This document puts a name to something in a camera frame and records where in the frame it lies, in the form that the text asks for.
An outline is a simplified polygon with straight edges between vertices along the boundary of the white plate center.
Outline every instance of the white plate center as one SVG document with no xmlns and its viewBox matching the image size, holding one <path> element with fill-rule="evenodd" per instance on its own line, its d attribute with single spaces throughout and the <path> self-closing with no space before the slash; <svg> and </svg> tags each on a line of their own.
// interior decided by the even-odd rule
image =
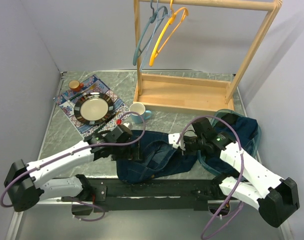
<svg viewBox="0 0 304 240">
<path fill-rule="evenodd" d="M 104 117 L 108 111 L 108 104 L 101 98 L 91 98 L 81 106 L 81 115 L 88 121 L 97 121 Z"/>
</svg>

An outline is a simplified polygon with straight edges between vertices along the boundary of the white wall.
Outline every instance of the white wall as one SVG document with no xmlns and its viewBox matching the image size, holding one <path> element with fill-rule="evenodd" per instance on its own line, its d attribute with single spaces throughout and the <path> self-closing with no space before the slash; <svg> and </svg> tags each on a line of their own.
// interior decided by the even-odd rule
<svg viewBox="0 0 304 240">
<path fill-rule="evenodd" d="M 293 178 L 300 209 L 289 218 L 304 240 L 304 0 L 285 0 L 240 84 L 247 113 L 262 128 L 259 152 L 273 172 Z"/>
<path fill-rule="evenodd" d="M 21 2 L 0 0 L 0 195 L 11 164 L 38 157 L 59 77 Z M 0 240 L 13 212 L 0 206 Z"/>
<path fill-rule="evenodd" d="M 60 71 L 135 69 L 133 0 L 21 1 Z M 236 73 L 265 12 L 197 6 L 188 9 L 189 16 L 154 68 Z M 149 3 L 142 2 L 141 28 L 150 15 Z"/>
</svg>

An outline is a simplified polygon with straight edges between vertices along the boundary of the wooden rod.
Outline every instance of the wooden rod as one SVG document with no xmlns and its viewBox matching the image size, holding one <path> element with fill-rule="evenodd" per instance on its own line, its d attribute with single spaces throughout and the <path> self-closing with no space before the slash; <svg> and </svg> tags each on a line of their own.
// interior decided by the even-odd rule
<svg viewBox="0 0 304 240">
<path fill-rule="evenodd" d="M 141 24 L 140 24 L 140 1 L 134 0 L 134 19 L 135 19 L 135 42 L 136 46 L 141 36 Z M 142 73 L 140 72 L 141 57 L 137 58 L 137 88 L 138 95 L 142 95 Z"/>
<path fill-rule="evenodd" d="M 245 74 L 249 64 L 251 63 L 257 49 L 259 48 L 260 44 L 262 43 L 268 29 L 272 25 L 273 20 L 275 19 L 279 9 L 282 6 L 282 0 L 274 0 L 273 4 L 275 4 L 275 8 L 272 12 L 268 12 L 250 46 L 239 70 L 237 71 L 233 82 L 231 83 L 230 87 L 226 90 L 226 97 L 225 103 L 228 103 L 230 99 L 233 97 L 233 93 L 235 92 L 239 82 L 241 81 L 242 77 Z"/>
<path fill-rule="evenodd" d="M 150 0 L 139 0 L 141 2 L 150 2 Z M 170 0 L 159 0 L 161 4 L 169 4 Z M 246 1 L 246 0 L 174 0 L 174 4 L 227 8 L 227 9 L 247 9 L 256 11 L 271 12 L 274 9 L 273 2 Z"/>
</svg>

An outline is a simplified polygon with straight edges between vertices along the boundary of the clothes hanger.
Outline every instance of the clothes hanger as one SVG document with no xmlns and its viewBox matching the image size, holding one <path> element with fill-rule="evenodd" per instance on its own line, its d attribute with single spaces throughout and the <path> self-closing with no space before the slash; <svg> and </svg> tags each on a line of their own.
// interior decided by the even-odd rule
<svg viewBox="0 0 304 240">
<path fill-rule="evenodd" d="M 170 3 L 170 8 L 171 8 L 171 11 L 174 12 L 173 10 L 173 0 L 171 0 L 171 3 Z M 161 43 L 161 40 L 167 30 L 167 28 L 174 23 L 175 19 L 176 19 L 176 16 L 177 14 L 179 14 L 181 11 L 183 11 L 183 14 L 182 14 L 182 18 L 181 18 L 181 21 L 178 23 L 178 25 L 175 27 L 175 29 L 171 32 L 170 36 L 168 36 L 168 38 L 165 40 L 165 42 L 163 43 L 163 45 L 160 47 L 160 49 L 158 50 L 158 46 L 160 45 Z M 163 28 L 157 42 L 156 42 L 156 45 L 154 47 L 154 50 L 151 54 L 151 58 L 150 58 L 150 66 L 153 66 L 154 64 L 154 60 L 157 58 L 158 54 L 162 51 L 162 49 L 164 48 L 164 46 L 167 44 L 168 40 L 172 37 L 173 33 L 175 33 L 175 31 L 178 29 L 178 27 L 181 25 L 181 23 L 185 20 L 185 17 L 188 16 L 188 9 L 186 7 L 181 7 L 179 10 L 177 10 L 175 13 L 172 14 L 172 16 L 170 17 L 170 19 L 168 20 L 167 24 L 165 25 L 165 27 Z"/>
<path fill-rule="evenodd" d="M 167 7 L 166 6 L 161 6 L 159 7 L 156 11 L 153 7 L 153 0 L 151 0 L 151 4 L 150 4 L 150 7 L 152 9 L 152 16 L 149 18 L 147 24 L 145 25 L 144 29 L 143 29 L 143 32 L 140 36 L 140 39 L 138 40 L 138 43 L 137 43 L 137 46 L 136 46 L 136 49 L 135 49 L 135 52 L 134 52 L 134 57 L 133 57 L 133 65 L 136 66 L 137 64 L 137 59 L 141 56 L 142 52 L 145 50 L 146 46 L 148 45 L 148 43 L 152 40 L 152 37 L 153 37 L 153 34 L 149 37 L 148 41 L 146 42 L 146 44 L 144 45 L 144 47 L 142 49 L 140 49 L 140 46 L 141 46 L 141 43 L 142 43 L 142 40 L 143 40 L 143 37 L 149 27 L 150 24 L 154 23 L 155 20 L 156 20 L 156 17 L 158 15 L 158 13 L 163 9 L 163 14 L 162 14 L 162 18 L 160 21 L 158 21 L 156 23 L 156 29 L 157 30 L 160 25 L 162 24 L 165 16 L 168 14 L 168 10 L 167 10 Z"/>
</svg>

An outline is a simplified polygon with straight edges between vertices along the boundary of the orange cup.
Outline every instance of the orange cup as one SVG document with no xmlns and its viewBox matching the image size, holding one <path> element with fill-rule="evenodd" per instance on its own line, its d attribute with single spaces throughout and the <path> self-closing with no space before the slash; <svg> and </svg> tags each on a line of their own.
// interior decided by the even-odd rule
<svg viewBox="0 0 304 240">
<path fill-rule="evenodd" d="M 70 87 L 71 90 L 73 90 L 74 92 L 79 92 L 80 90 L 82 90 L 82 87 L 84 86 L 83 83 L 80 83 L 77 80 L 72 80 L 70 81 L 70 83 L 68 84 L 68 86 Z"/>
</svg>

